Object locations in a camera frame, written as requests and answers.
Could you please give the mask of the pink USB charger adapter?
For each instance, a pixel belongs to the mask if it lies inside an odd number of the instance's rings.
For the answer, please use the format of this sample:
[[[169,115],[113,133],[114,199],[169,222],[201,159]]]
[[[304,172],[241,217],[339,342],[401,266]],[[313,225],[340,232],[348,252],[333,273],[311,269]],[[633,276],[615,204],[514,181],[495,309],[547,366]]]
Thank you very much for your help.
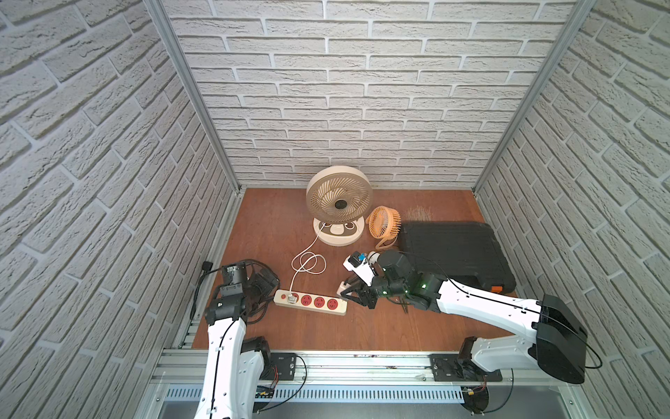
[[[350,289],[351,285],[347,284],[345,281],[340,283],[340,286],[338,287],[337,294],[342,295],[342,293],[347,292]]]

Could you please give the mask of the beige red power strip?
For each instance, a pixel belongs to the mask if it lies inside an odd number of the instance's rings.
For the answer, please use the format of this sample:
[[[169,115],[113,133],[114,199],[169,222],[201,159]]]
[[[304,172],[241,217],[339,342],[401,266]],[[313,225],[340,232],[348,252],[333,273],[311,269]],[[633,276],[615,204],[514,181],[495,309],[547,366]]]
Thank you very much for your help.
[[[346,300],[317,294],[278,290],[273,297],[273,302],[278,307],[295,308],[321,314],[344,316],[347,313]]]

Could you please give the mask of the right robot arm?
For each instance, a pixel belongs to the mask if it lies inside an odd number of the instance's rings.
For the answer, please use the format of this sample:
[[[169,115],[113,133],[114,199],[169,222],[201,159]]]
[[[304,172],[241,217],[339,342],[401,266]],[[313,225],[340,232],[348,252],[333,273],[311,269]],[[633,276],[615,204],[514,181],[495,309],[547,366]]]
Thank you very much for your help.
[[[459,315],[508,332],[502,338],[467,338],[459,354],[467,366],[483,372],[541,370],[570,384],[586,380],[588,333],[556,296],[524,300],[483,291],[444,274],[419,271],[399,251],[355,252],[343,266],[352,274],[338,290],[345,300],[373,309],[380,299],[397,298],[401,305]]]

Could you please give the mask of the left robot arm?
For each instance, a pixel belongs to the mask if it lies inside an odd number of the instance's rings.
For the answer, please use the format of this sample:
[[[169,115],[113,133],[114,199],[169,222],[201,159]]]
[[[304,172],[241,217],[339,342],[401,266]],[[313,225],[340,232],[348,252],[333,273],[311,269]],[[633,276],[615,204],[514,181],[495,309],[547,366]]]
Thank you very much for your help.
[[[263,312],[279,280],[268,265],[244,259],[218,269],[204,312],[208,358],[196,418],[251,418],[260,379],[270,371],[270,347],[263,337],[247,340],[247,320]]]

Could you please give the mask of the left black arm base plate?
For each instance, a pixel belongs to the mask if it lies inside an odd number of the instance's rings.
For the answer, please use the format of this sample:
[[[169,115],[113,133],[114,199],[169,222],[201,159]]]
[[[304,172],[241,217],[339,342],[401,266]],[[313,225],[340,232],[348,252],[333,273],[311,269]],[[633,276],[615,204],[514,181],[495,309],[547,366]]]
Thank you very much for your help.
[[[293,381],[296,371],[297,356],[295,353],[271,353],[270,366],[263,372],[262,381]]]

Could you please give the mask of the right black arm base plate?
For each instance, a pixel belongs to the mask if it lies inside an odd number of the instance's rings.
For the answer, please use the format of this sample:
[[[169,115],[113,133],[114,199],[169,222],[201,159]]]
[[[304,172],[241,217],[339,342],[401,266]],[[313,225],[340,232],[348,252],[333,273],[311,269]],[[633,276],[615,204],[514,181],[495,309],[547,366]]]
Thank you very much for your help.
[[[485,372],[458,354],[430,354],[430,371],[435,382],[502,382],[499,370]]]

